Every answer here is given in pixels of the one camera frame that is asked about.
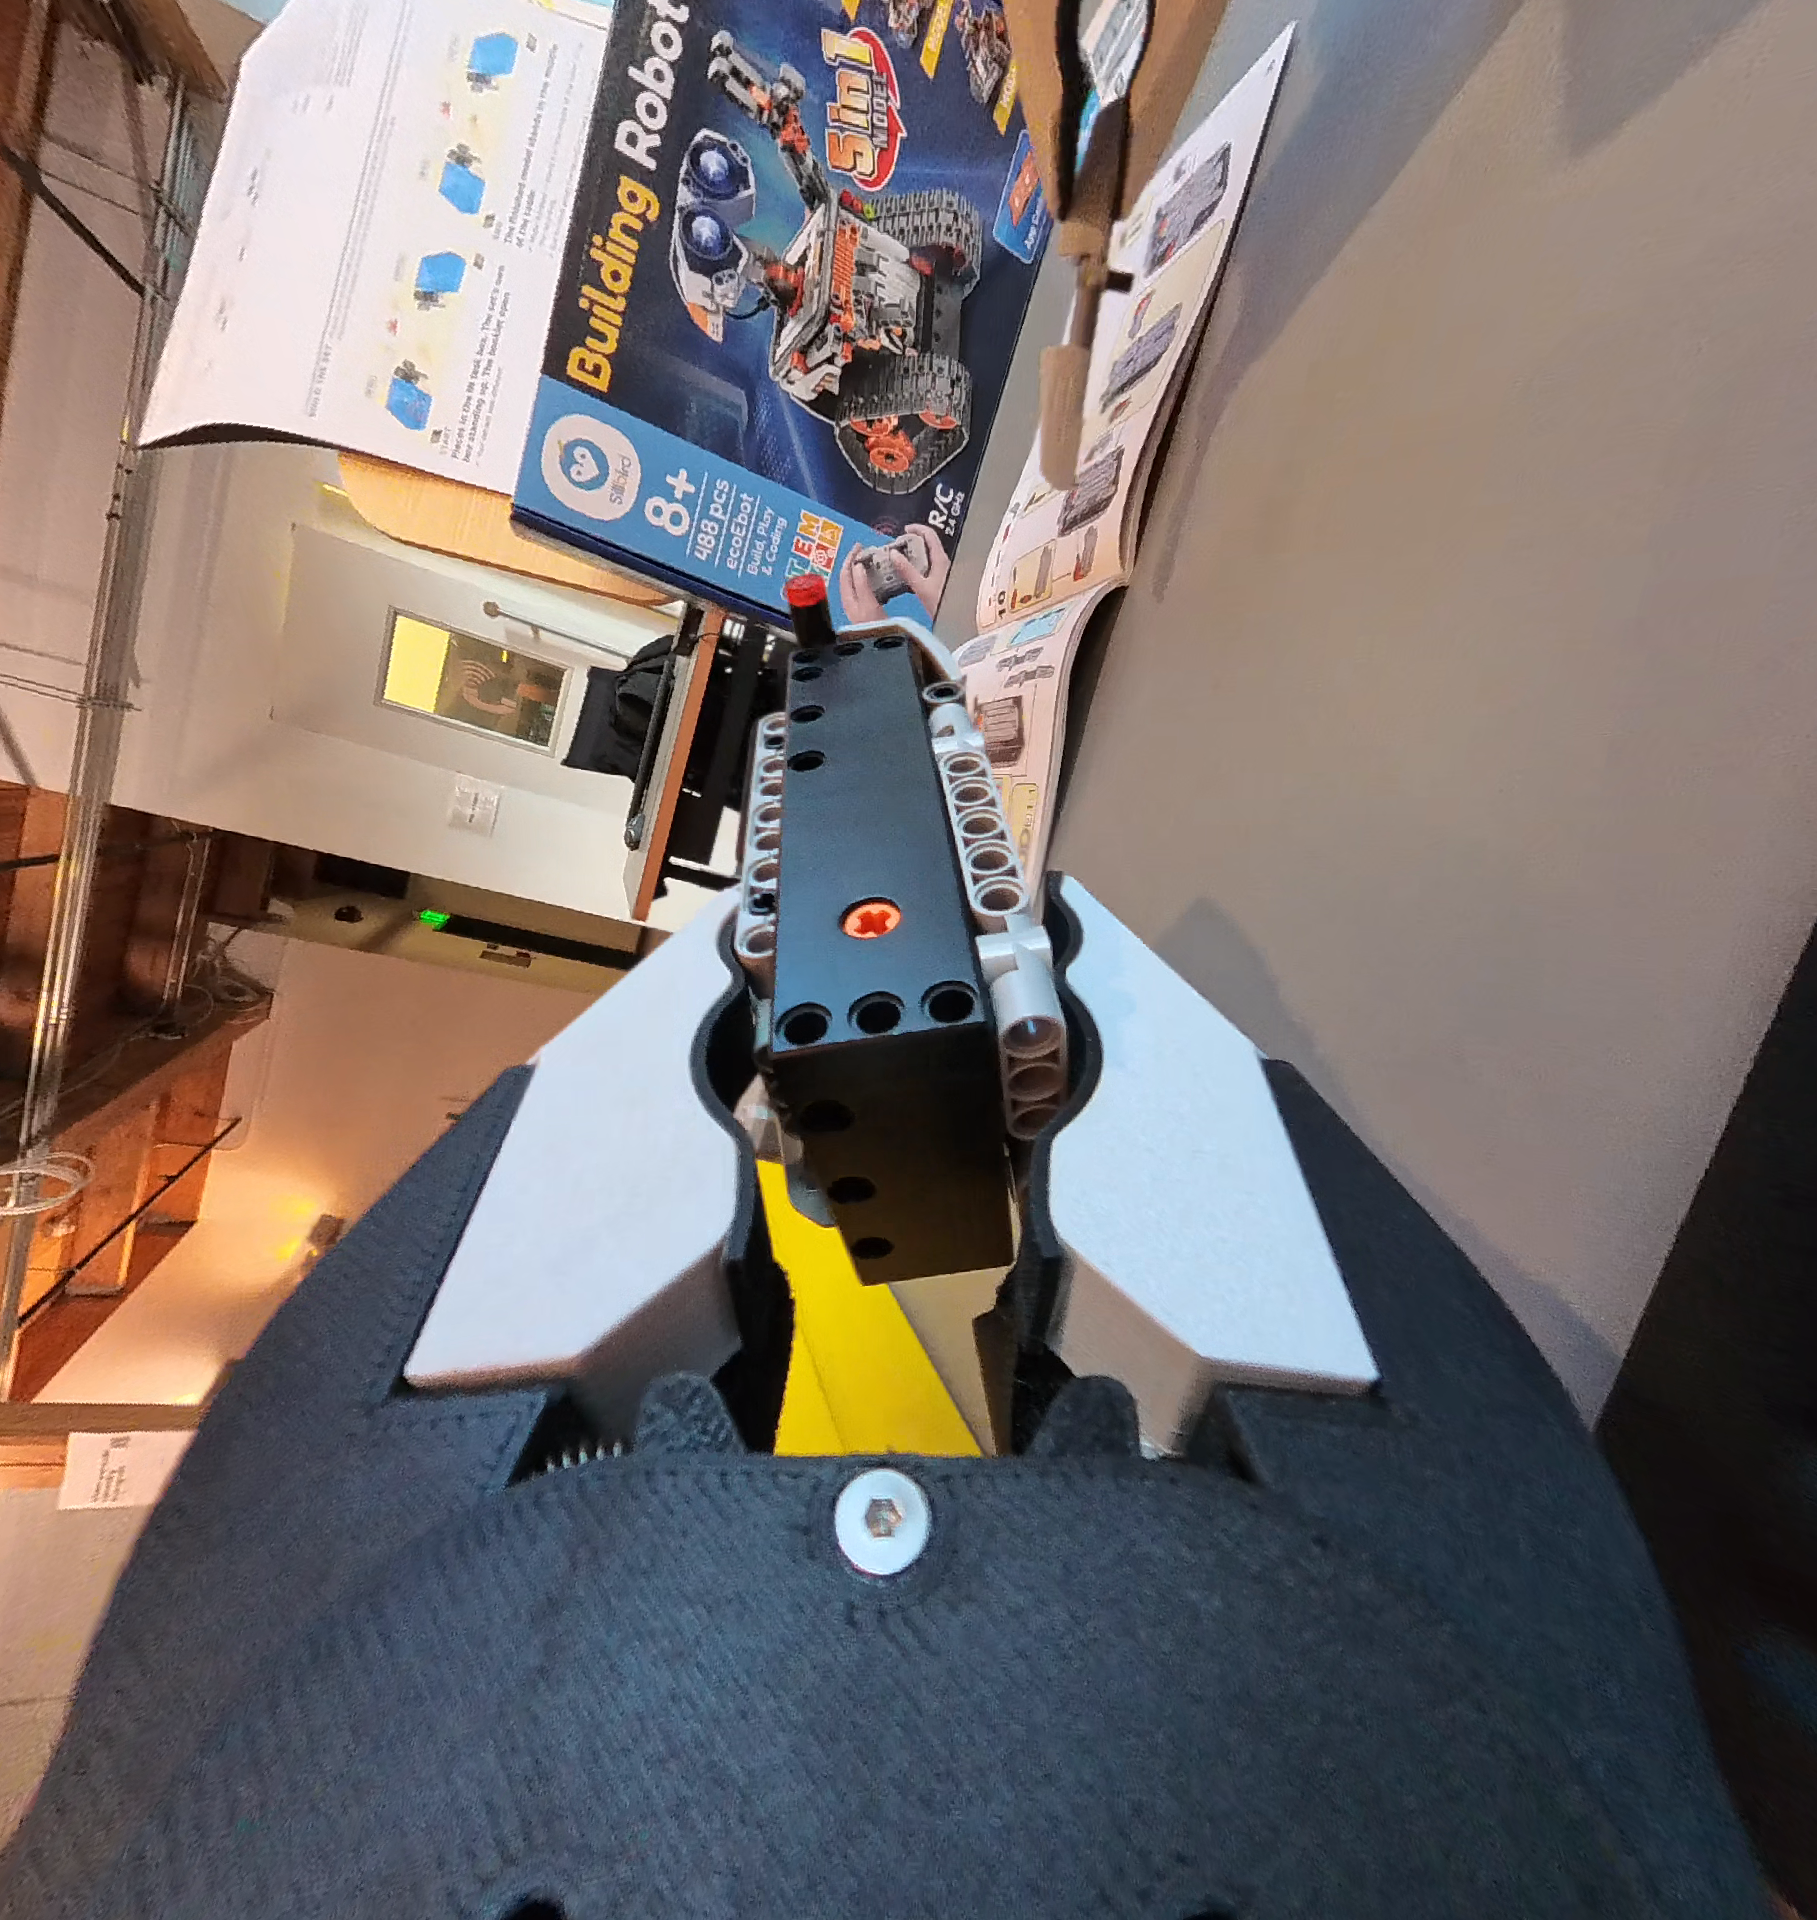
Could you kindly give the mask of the grey building block rod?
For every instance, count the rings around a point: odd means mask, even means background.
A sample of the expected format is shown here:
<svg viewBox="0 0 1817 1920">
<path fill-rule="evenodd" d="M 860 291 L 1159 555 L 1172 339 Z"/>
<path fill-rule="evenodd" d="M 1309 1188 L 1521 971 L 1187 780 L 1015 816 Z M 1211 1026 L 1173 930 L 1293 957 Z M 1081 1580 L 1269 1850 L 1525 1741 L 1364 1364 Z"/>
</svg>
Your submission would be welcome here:
<svg viewBox="0 0 1817 1920">
<path fill-rule="evenodd" d="M 1040 355 L 1038 465 L 1052 491 L 1067 493 L 1076 485 L 1098 306 L 1110 293 L 1133 291 L 1135 277 L 1112 266 L 1104 229 L 1062 225 L 1056 241 L 1076 268 L 1076 296 L 1062 344 Z"/>
</svg>

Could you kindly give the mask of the open instruction booklet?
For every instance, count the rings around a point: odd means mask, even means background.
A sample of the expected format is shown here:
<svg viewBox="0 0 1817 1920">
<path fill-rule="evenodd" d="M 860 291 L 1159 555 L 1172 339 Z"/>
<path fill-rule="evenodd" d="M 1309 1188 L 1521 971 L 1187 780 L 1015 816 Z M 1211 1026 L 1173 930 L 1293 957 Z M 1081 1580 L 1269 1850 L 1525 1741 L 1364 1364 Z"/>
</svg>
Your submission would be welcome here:
<svg viewBox="0 0 1817 1920">
<path fill-rule="evenodd" d="M 962 572 L 971 629 L 954 645 L 965 692 L 965 842 L 983 842 L 976 801 L 996 788 L 1008 868 L 977 856 L 991 909 L 1019 882 L 1040 916 L 1046 845 L 1069 731 L 1081 639 L 1135 569 L 1145 503 L 1163 438 L 1211 312 L 1232 233 L 1298 28 L 1284 26 L 1249 72 L 1169 154 L 1116 231 L 1124 293 L 1098 309 L 1080 413 L 1074 485 L 1051 489 L 1031 449 L 1017 479 L 989 493 L 1002 508 L 983 563 Z"/>
</svg>

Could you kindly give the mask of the black grey building block assembly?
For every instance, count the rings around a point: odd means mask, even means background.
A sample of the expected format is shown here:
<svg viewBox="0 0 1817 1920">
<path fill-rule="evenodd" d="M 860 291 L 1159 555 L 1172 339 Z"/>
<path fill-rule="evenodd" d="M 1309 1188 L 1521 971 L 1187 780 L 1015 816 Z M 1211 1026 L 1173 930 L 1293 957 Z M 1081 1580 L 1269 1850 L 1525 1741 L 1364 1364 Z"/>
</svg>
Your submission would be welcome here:
<svg viewBox="0 0 1817 1920">
<path fill-rule="evenodd" d="M 1067 1030 L 988 743 L 919 630 L 798 648 L 758 724 L 732 955 L 791 1185 L 864 1283 L 1005 1268 L 1010 1156 L 1056 1115 Z"/>
</svg>

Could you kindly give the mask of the blue robot toy box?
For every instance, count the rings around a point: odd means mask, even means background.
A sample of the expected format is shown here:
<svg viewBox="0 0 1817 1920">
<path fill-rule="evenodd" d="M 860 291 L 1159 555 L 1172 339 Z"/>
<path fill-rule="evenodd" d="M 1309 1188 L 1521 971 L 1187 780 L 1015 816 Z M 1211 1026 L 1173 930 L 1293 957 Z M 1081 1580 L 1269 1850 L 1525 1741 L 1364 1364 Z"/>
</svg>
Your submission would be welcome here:
<svg viewBox="0 0 1817 1920">
<path fill-rule="evenodd" d="M 514 521 L 931 619 L 1048 231 L 1002 4 L 615 4 Z"/>
</svg>

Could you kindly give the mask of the tan wooden board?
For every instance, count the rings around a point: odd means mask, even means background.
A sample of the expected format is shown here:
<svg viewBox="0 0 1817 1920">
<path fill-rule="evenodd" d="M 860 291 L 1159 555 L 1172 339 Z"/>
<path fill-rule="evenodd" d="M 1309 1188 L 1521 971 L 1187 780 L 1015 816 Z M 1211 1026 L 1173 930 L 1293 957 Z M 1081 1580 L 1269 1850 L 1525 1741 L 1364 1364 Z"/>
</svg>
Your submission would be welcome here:
<svg viewBox="0 0 1817 1920">
<path fill-rule="evenodd" d="M 677 600 L 674 588 L 637 582 L 572 547 L 517 531 L 502 493 L 362 452 L 340 450 L 337 460 L 344 498 L 390 541 L 633 607 L 665 607 Z"/>
</svg>

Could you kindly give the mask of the white printed instruction sheet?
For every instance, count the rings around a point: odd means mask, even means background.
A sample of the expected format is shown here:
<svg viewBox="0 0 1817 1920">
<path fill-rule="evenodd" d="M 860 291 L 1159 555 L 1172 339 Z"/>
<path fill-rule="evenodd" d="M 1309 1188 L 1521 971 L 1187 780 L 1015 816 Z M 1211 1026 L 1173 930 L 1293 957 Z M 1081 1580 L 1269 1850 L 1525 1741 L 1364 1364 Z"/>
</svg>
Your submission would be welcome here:
<svg viewBox="0 0 1817 1920">
<path fill-rule="evenodd" d="M 511 493 L 609 20 L 289 3 L 241 64 L 140 440 Z"/>
</svg>

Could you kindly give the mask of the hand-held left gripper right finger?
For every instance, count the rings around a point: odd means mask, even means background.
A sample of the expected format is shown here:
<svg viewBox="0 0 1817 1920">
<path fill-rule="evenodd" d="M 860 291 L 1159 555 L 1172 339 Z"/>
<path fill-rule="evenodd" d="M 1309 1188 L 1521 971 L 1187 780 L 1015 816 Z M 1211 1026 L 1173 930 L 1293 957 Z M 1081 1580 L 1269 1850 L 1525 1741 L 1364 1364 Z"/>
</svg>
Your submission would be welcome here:
<svg viewBox="0 0 1817 1920">
<path fill-rule="evenodd" d="M 1139 1405 L 1220 1384 L 1353 1398 L 1375 1357 L 1262 1054 L 1085 888 L 983 938 L 1021 1237 L 983 1318 L 991 1405 L 1058 1374 Z"/>
</svg>

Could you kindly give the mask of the lit yellow window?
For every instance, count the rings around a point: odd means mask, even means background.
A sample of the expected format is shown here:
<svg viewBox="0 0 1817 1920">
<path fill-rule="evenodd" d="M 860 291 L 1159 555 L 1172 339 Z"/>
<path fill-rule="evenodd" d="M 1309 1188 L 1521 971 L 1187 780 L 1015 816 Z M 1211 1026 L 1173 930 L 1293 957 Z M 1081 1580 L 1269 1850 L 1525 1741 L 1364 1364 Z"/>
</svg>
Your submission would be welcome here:
<svg viewBox="0 0 1817 1920">
<path fill-rule="evenodd" d="M 557 663 L 390 612 L 381 669 L 385 708 L 547 754 L 567 681 L 567 669 Z"/>
</svg>

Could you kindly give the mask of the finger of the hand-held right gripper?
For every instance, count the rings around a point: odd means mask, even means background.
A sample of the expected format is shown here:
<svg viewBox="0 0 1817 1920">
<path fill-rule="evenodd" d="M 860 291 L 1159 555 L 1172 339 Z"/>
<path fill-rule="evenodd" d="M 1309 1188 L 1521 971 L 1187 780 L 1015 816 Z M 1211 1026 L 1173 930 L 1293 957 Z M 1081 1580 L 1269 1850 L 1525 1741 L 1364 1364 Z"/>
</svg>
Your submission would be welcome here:
<svg viewBox="0 0 1817 1920">
<path fill-rule="evenodd" d="M 1165 151 L 1227 4 L 1141 4 L 1139 50 L 1080 146 L 1080 120 L 1098 93 L 1097 10 L 1098 4 L 1061 6 L 1061 251 L 1076 262 L 1104 258 L 1114 225 L 1130 211 Z"/>
<path fill-rule="evenodd" d="M 1005 3 L 1013 76 L 1051 215 L 1093 215 L 1076 185 L 1077 137 L 1093 84 L 1080 49 L 1077 3 Z"/>
</svg>

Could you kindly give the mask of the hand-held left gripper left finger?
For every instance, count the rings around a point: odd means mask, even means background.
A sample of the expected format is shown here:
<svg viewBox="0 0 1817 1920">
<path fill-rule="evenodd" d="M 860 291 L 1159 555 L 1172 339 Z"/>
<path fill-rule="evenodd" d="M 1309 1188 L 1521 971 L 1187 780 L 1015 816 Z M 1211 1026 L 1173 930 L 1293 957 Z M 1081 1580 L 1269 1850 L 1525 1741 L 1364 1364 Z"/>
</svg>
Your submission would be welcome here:
<svg viewBox="0 0 1817 1920">
<path fill-rule="evenodd" d="M 789 1299 L 707 1068 L 741 988 L 707 908 L 534 1059 L 404 1362 L 411 1389 L 783 1389 Z"/>
</svg>

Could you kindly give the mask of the yellow box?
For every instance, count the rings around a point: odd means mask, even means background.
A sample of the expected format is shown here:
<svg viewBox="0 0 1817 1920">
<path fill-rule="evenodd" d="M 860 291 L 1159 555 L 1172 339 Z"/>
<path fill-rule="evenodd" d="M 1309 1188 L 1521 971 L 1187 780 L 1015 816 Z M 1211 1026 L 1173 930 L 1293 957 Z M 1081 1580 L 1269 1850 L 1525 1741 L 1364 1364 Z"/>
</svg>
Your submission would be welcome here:
<svg viewBox="0 0 1817 1920">
<path fill-rule="evenodd" d="M 779 1455 L 981 1454 L 895 1296 L 861 1283 L 841 1236 L 804 1217 L 785 1170 L 756 1164 L 794 1302 Z"/>
</svg>

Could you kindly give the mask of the wooden beam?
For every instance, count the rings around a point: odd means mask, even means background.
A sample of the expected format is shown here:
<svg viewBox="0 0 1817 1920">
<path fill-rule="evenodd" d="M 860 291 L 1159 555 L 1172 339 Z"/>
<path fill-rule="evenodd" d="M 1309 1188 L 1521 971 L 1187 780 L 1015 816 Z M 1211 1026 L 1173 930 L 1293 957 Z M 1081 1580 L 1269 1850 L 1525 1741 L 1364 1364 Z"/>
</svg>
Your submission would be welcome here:
<svg viewBox="0 0 1817 1920">
<path fill-rule="evenodd" d="M 193 1432 L 201 1405 L 0 1404 L 0 1494 L 60 1485 L 75 1435 Z"/>
</svg>

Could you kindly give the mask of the white paper label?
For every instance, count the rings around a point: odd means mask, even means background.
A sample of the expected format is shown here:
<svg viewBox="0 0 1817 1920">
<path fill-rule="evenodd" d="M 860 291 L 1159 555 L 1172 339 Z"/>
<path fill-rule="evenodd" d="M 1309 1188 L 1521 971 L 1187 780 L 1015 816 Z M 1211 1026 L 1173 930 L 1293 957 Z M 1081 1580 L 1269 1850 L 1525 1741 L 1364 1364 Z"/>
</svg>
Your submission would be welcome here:
<svg viewBox="0 0 1817 1920">
<path fill-rule="evenodd" d="M 194 1428 L 70 1432 L 57 1510 L 152 1507 L 194 1437 Z"/>
</svg>

